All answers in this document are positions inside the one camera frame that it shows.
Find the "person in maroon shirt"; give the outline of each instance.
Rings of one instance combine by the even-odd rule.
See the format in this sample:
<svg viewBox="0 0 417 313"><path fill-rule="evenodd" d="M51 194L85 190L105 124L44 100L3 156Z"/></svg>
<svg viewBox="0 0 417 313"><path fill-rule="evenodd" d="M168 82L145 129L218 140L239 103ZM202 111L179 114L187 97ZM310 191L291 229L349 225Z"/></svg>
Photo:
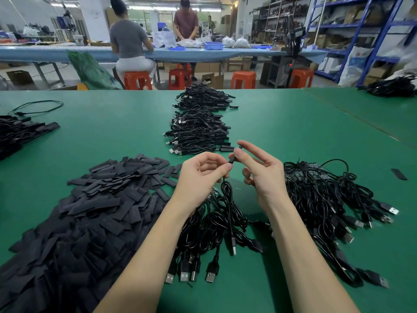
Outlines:
<svg viewBox="0 0 417 313"><path fill-rule="evenodd" d="M174 16L174 31L180 40L185 40L187 38L194 40L197 35L197 30L199 28L199 20L197 18L197 13L190 10L190 0L181 0L180 2L181 9L175 12ZM197 78L194 76L195 65L197 63L190 62L193 81L197 81Z"/></svg>

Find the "black hair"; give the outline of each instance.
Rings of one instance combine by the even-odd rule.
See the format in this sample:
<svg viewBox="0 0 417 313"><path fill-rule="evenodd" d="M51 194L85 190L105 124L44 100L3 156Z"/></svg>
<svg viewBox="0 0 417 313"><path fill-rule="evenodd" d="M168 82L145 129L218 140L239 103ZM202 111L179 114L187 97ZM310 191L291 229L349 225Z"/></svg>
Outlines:
<svg viewBox="0 0 417 313"><path fill-rule="evenodd" d="M180 5L182 6L182 7L190 7L190 0L181 0L180 1Z"/></svg>
<svg viewBox="0 0 417 313"><path fill-rule="evenodd" d="M111 7L113 8L114 14L118 17L127 14L128 9L126 4L122 0L110 0Z"/></svg>

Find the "person's right hand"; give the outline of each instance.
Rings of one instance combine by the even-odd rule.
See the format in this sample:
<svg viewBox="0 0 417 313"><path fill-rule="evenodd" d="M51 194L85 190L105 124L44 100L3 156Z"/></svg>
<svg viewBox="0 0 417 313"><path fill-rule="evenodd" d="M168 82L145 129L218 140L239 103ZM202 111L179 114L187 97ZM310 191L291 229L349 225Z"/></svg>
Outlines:
<svg viewBox="0 0 417 313"><path fill-rule="evenodd" d="M284 166L277 158L266 151L246 142L238 141L244 149L252 153L254 157L236 148L233 152L236 161L244 164L242 174L244 183L253 185L258 193L258 203L265 212L269 212L272 206L280 205L289 200L284 180Z"/></svg>

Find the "person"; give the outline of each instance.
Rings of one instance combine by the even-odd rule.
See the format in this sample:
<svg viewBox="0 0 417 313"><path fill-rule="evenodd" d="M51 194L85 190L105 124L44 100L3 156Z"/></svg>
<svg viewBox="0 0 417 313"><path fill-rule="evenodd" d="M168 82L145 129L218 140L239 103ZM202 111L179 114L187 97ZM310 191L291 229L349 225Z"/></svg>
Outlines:
<svg viewBox="0 0 417 313"><path fill-rule="evenodd" d="M190 10L190 0L180 1L181 9L175 12L174 16L174 32L180 40L194 40L199 29L199 19L195 11ZM195 77L195 66L197 63L191 62L191 79L197 81Z"/></svg>
<svg viewBox="0 0 417 313"><path fill-rule="evenodd" d="M156 72L156 62L143 56L142 43L149 52L154 51L146 31L142 26L129 21L128 10L122 0L110 0L110 3L114 14L120 18L110 28L111 49L119 54L116 63L119 78L123 81L126 71L147 71L152 79Z"/></svg>
<svg viewBox="0 0 417 313"><path fill-rule="evenodd" d="M283 164L249 142L238 144L254 155L239 148L233 153L235 164L245 166L244 183L255 187L258 203L271 223L293 311L359 312L289 199ZM216 181L227 178L231 169L232 164L216 153L201 153L184 162L171 200L95 313L156 311L185 221L206 199Z"/></svg>
<svg viewBox="0 0 417 313"><path fill-rule="evenodd" d="M208 21L209 22L209 28L208 29L210 30L211 33L213 33L213 30L216 28L216 24L214 24L214 22L211 20L211 15L209 15L208 18L209 18L209 21Z"/></svg>

